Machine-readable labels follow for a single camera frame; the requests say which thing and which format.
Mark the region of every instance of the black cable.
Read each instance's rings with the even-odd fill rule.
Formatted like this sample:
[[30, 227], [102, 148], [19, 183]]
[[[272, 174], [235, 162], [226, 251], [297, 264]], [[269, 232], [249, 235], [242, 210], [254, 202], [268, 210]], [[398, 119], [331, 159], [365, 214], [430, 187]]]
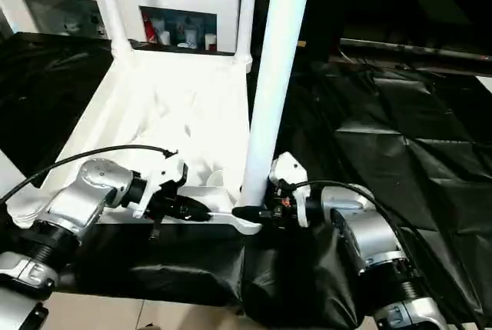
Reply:
[[29, 176], [23, 182], [18, 183], [14, 188], [12, 188], [9, 192], [7, 192], [0, 199], [0, 206], [4, 205], [15, 193], [17, 193], [19, 190], [24, 188], [27, 184], [29, 184], [33, 180], [36, 180], [38, 177], [45, 174], [46, 172], [51, 171], [53, 168], [57, 168], [59, 166], [65, 165], [69, 162], [76, 161], [77, 159], [80, 159], [80, 158], [87, 157], [89, 155], [97, 155], [98, 153], [119, 151], [121, 149], [146, 149], [149, 151], [160, 152], [166, 158], [171, 157], [172, 155], [175, 155], [175, 153], [172, 153], [172, 152], [170, 152], [166, 149], [163, 149], [163, 148], [154, 147], [153, 145], [114, 145], [112, 147], [99, 148], [99, 149], [94, 149], [92, 151], [79, 153], [77, 155], [73, 155], [71, 157], [62, 159], [61, 161], [55, 162], [52, 165], [49, 165], [48, 167], [45, 167], [42, 170], [37, 171], [35, 174]]
[[[371, 194], [365, 192], [364, 190], [361, 190], [356, 186], [353, 186], [353, 185], [350, 185], [350, 184], [347, 184], [344, 182], [335, 182], [332, 180], [325, 180], [325, 179], [308, 180], [306, 182], [299, 182], [297, 184], [294, 184], [294, 185], [292, 185], [292, 187], [294, 189], [297, 189], [297, 188], [307, 186], [307, 185], [338, 186], [338, 187], [349, 189], [349, 190], [356, 192], [359, 195], [362, 195], [363, 197], [365, 197], [369, 202], [371, 202], [377, 208], [377, 210], [381, 213], [381, 215], [387, 221], [387, 223], [390, 225], [390, 227], [397, 233], [397, 237], [399, 238], [400, 243], [404, 246], [403, 248], [404, 248], [405, 253], [409, 254], [410, 260], [412, 262], [414, 262], [414, 264], [415, 264], [415, 262], [417, 262], [417, 260], [414, 258], [413, 254], [410, 250], [410, 247], [408, 246], [407, 242], [405, 241], [405, 237], [404, 237], [404, 234], [402, 232], [402, 229], [399, 225], [394, 223], [393, 219], [390, 217], [390, 214], [393, 214], [397, 218], [399, 218], [412, 231], [412, 233], [414, 234], [415, 238], [419, 241], [419, 243], [424, 246], [428, 255], [430, 257], [432, 257], [432, 259], [434, 260], [434, 263], [436, 265], [438, 265], [440, 267], [441, 271], [443, 271], [445, 273], [445, 275], [447, 276], [447, 279], [453, 283], [454, 289], [457, 291], [457, 293], [460, 295], [461, 299], [464, 301], [464, 304], [467, 307], [468, 314], [474, 320], [474, 323], [477, 326], [478, 330], [485, 330], [485, 327], [482, 326], [481, 321], [478, 318], [477, 313], [474, 311], [474, 309], [471, 307], [471, 304], [468, 302], [466, 295], [463, 293], [463, 291], [461, 290], [459, 285], [454, 281], [453, 277], [451, 276], [449, 271], [446, 270], [446, 268], [444, 267], [442, 262], [439, 261], [436, 254], [434, 253], [432, 248], [429, 246], [429, 243], [427, 243], [427, 241], [422, 236], [422, 234], [418, 231], [418, 229], [415, 228], [415, 226], [410, 221], [408, 221], [408, 219], [405, 218], [400, 212], [396, 211], [392, 207], [383, 205], [381, 202], [378, 202]], [[420, 272], [422, 275], [425, 275], [424, 270], [420, 270]], [[460, 330], [462, 330], [463, 326], [461, 323], [457, 323], [455, 325]]]

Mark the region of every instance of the glass cabinet door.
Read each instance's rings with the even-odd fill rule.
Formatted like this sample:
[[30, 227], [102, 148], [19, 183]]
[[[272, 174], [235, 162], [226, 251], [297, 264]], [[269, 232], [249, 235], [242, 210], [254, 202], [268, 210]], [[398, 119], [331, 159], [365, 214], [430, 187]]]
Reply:
[[217, 50], [217, 16], [209, 13], [140, 7], [147, 42]]
[[38, 32], [107, 39], [98, 3], [93, 0], [24, 0]]

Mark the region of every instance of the white pole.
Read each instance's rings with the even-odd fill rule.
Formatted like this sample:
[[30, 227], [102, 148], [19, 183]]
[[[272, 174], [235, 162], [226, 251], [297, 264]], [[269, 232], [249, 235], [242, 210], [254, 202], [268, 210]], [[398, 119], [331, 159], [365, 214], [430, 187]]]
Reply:
[[254, 0], [241, 0], [239, 11], [238, 46], [234, 58], [246, 64], [247, 72], [251, 70], [251, 32], [253, 30]]
[[307, 0], [270, 0], [239, 205], [260, 205]]
[[106, 28], [111, 38], [111, 52], [113, 56], [116, 57], [117, 55], [131, 52], [131, 46], [125, 34], [118, 3], [116, 0], [103, 0], [103, 3], [107, 17], [105, 23], [108, 24]]

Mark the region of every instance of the black tablecloth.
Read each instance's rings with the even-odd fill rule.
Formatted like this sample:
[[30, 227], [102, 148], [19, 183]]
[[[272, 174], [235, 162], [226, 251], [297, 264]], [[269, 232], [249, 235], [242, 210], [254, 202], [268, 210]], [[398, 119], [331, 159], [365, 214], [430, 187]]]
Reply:
[[[107, 42], [24, 34], [0, 45], [0, 148], [24, 173], [55, 159], [110, 63]], [[404, 214], [489, 321], [491, 109], [475, 78], [300, 65], [276, 152], [292, 152], [310, 178], [366, 185]], [[5, 250], [17, 228], [2, 216]], [[152, 242], [149, 233], [98, 225], [59, 290], [229, 305], [271, 326], [355, 328], [363, 318], [370, 293], [329, 226], [247, 237], [226, 225], [163, 225]], [[440, 268], [412, 246], [445, 312], [469, 321]]]

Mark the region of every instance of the tiled floor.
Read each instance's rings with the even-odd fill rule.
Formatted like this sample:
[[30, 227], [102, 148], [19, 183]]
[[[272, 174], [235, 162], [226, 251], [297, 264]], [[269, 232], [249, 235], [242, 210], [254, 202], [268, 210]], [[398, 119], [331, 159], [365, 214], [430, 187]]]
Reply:
[[[135, 330], [150, 324], [160, 330], [265, 329], [226, 308], [203, 305], [55, 293], [45, 307], [50, 315], [43, 330]], [[375, 329], [372, 318], [359, 328]]]

